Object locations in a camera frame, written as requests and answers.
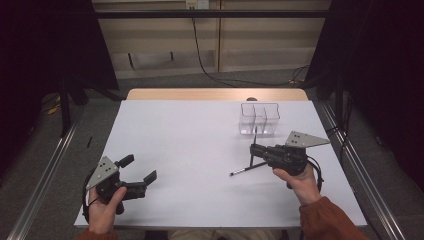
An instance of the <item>hand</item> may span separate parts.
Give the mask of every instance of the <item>hand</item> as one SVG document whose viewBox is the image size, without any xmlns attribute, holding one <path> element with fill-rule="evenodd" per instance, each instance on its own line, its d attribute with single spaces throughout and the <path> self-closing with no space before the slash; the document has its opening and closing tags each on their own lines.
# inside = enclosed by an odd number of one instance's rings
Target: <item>hand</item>
<svg viewBox="0 0 424 240">
<path fill-rule="evenodd" d="M 126 187 L 119 188 L 109 204 L 105 204 L 97 194 L 96 188 L 90 190 L 88 202 L 95 200 L 88 209 L 90 214 L 88 230 L 96 234 L 111 233 L 113 230 L 113 223 L 115 222 L 116 207 L 122 201 L 127 192 Z"/>
<path fill-rule="evenodd" d="M 298 176 L 291 176 L 286 171 L 279 168 L 275 168 L 273 172 L 292 186 L 302 206 L 321 199 L 321 194 L 318 191 L 317 182 L 314 176 L 314 169 L 310 164 L 307 164 L 305 171 Z"/>
</svg>

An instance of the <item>orange sleeve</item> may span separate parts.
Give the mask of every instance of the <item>orange sleeve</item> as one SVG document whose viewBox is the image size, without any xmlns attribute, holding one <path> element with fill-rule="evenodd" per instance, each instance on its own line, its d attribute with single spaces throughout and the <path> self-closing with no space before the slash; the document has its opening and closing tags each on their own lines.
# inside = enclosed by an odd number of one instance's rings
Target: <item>orange sleeve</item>
<svg viewBox="0 0 424 240">
<path fill-rule="evenodd" d="M 299 208 L 300 225 L 308 240 L 368 239 L 346 213 L 327 197 Z"/>
<path fill-rule="evenodd" d="M 108 234 L 96 234 L 88 231 L 87 228 L 76 240 L 118 240 L 118 234 L 115 232 Z"/>
</svg>

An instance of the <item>white tabletop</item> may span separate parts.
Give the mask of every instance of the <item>white tabletop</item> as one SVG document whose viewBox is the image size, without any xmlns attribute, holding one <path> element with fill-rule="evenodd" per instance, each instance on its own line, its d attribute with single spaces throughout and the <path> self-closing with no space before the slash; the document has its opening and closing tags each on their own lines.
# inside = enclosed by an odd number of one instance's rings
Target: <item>white tabletop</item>
<svg viewBox="0 0 424 240">
<path fill-rule="evenodd" d="M 288 228 L 299 226 L 299 203 L 268 166 L 229 177 L 247 167 L 252 135 L 241 135 L 236 101 L 123 101 L 103 156 L 134 154 L 121 180 L 138 182 L 153 170 L 158 178 L 146 197 L 124 201 L 115 225 L 141 228 Z M 281 119 L 265 146 L 284 144 L 292 130 L 326 138 L 310 101 L 277 102 Z M 307 149 L 323 171 L 322 195 L 355 225 L 366 225 L 332 146 Z M 254 163 L 262 162 L 255 158 Z M 87 223 L 81 212 L 76 226 Z"/>
</svg>

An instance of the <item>metal rail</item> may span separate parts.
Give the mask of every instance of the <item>metal rail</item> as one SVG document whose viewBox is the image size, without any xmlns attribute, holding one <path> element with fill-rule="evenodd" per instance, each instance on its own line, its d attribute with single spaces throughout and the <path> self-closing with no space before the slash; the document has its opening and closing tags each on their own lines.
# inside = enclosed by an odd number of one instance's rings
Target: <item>metal rail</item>
<svg viewBox="0 0 424 240">
<path fill-rule="evenodd" d="M 335 121 L 335 114 L 333 109 L 328 104 L 323 104 L 324 112 L 328 118 L 328 121 L 331 124 L 331 127 L 336 127 L 337 123 Z M 337 139 L 341 146 L 343 146 L 344 137 L 346 136 L 344 132 L 336 132 Z M 368 196 L 371 204 L 373 205 L 378 217 L 380 218 L 381 223 L 387 231 L 390 239 L 406 239 L 403 235 L 399 225 L 396 222 L 396 219 L 393 216 L 393 213 L 387 206 L 380 192 L 377 190 L 377 187 L 374 185 L 370 175 L 362 164 L 361 159 L 356 153 L 355 148 L 349 139 L 345 142 L 344 152 L 349 160 L 353 170 L 355 171 L 358 179 L 365 190 L 365 193 Z"/>
<path fill-rule="evenodd" d="M 121 18 L 328 18 L 348 17 L 327 10 L 98 10 L 100 19 Z"/>
<path fill-rule="evenodd" d="M 40 209 L 51 185 L 52 179 L 63 159 L 63 156 L 65 155 L 66 149 L 72 140 L 76 125 L 81 119 L 83 109 L 84 107 L 79 107 L 76 110 L 75 120 L 73 121 L 71 128 L 64 137 L 60 138 L 57 147 L 46 167 L 46 170 L 38 181 L 37 186 L 32 192 L 30 199 L 24 207 L 24 210 L 18 217 L 18 220 L 12 228 L 12 231 L 7 237 L 7 240 L 23 240 L 28 234 L 32 222 L 34 221 L 34 218 L 37 215 L 38 210 Z"/>
</svg>

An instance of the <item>clear plastic container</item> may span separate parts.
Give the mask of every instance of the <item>clear plastic container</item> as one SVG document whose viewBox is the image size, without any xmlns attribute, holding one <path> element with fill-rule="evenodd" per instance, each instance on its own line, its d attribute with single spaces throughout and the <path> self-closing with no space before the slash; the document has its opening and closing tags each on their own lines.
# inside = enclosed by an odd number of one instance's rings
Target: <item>clear plastic container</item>
<svg viewBox="0 0 424 240">
<path fill-rule="evenodd" d="M 277 103 L 242 103 L 239 129 L 241 134 L 274 134 L 280 114 Z"/>
</svg>

